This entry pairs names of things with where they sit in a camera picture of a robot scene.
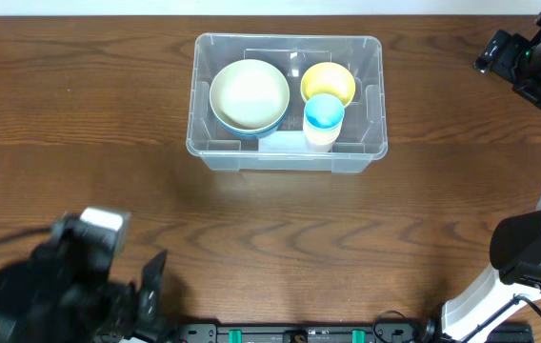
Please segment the light blue cup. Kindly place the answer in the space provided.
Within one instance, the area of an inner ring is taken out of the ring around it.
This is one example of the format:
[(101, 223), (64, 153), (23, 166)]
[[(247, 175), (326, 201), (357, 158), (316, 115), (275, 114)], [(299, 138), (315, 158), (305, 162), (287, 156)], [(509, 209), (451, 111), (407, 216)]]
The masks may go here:
[(330, 130), (339, 126), (344, 119), (345, 108), (341, 100), (331, 94), (313, 96), (304, 108), (304, 118), (309, 126)]

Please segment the cream cup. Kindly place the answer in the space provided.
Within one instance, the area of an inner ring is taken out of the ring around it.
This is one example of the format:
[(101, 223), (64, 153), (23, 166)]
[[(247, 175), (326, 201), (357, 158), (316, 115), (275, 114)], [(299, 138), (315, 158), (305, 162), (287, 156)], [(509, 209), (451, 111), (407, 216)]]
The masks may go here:
[(316, 131), (305, 131), (304, 132), (306, 139), (312, 144), (315, 145), (324, 145), (329, 143), (334, 143), (339, 135), (338, 132), (316, 132)]

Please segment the large cream bowl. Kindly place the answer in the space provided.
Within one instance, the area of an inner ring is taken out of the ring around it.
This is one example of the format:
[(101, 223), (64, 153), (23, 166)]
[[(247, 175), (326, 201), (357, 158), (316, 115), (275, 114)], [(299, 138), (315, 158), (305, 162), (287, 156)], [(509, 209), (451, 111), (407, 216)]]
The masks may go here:
[(210, 107), (231, 129), (265, 131), (279, 123), (291, 99), (289, 83), (274, 65), (257, 59), (233, 62), (210, 86)]

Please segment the yellow small bowl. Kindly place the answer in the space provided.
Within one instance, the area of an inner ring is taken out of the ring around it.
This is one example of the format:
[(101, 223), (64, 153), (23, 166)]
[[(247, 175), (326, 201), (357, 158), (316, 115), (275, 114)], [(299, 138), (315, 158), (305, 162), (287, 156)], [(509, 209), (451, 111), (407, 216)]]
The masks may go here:
[(305, 71), (300, 82), (300, 93), (304, 102), (318, 94), (337, 97), (346, 108), (353, 100), (356, 82), (351, 72), (340, 64), (322, 62)]

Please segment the yellow cup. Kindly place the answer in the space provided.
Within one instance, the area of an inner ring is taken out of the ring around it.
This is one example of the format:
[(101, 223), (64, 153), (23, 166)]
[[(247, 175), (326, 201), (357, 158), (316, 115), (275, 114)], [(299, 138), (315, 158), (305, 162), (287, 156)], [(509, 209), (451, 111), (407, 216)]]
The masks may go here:
[(305, 122), (303, 124), (303, 132), (305, 132), (305, 131), (338, 132), (339, 131), (339, 134), (340, 134), (341, 129), (342, 129), (341, 124), (337, 124), (336, 126), (334, 126), (332, 128), (318, 128), (318, 127), (315, 127), (313, 124), (311, 124), (309, 122)]

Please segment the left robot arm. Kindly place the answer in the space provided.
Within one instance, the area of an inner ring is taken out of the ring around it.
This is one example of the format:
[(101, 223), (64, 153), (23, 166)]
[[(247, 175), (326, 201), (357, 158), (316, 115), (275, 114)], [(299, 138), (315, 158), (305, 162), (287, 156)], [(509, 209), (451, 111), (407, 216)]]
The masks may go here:
[(0, 269), (0, 343), (169, 338), (154, 327), (165, 252), (144, 266), (140, 285), (110, 281), (125, 230), (70, 215), (28, 258)]

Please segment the pink cup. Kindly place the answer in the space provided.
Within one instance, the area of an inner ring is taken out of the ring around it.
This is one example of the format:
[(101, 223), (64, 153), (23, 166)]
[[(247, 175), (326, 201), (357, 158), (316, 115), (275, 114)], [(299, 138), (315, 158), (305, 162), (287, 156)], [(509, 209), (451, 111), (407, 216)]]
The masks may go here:
[(316, 143), (310, 142), (310, 141), (306, 142), (307, 151), (315, 152), (315, 153), (330, 152), (333, 145), (334, 145), (333, 142), (328, 142), (328, 143), (323, 143), (323, 144), (316, 144)]

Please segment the dark blue bowl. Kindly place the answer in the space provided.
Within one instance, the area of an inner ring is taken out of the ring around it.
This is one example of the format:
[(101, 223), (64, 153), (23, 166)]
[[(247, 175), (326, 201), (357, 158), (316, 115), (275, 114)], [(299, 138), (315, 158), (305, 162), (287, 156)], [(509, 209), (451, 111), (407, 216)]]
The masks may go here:
[(261, 139), (264, 137), (267, 137), (271, 135), (272, 133), (275, 133), (277, 129), (269, 129), (266, 131), (259, 131), (259, 132), (244, 132), (244, 131), (231, 131), (228, 130), (228, 132), (234, 136), (237, 136), (242, 139)]
[(265, 137), (275, 132), (279, 128), (279, 126), (282, 124), (282, 122), (285, 120), (286, 115), (283, 115), (282, 117), (280, 117), (279, 119), (277, 119), (276, 121), (274, 121), (273, 123), (271, 123), (270, 125), (262, 129), (255, 129), (255, 130), (237, 128), (231, 123), (229, 118), (218, 116), (217, 114), (214, 116), (214, 118), (224, 129), (226, 129), (227, 131), (229, 131), (230, 133), (234, 135), (245, 137), (245, 138), (260, 138), (260, 137)]

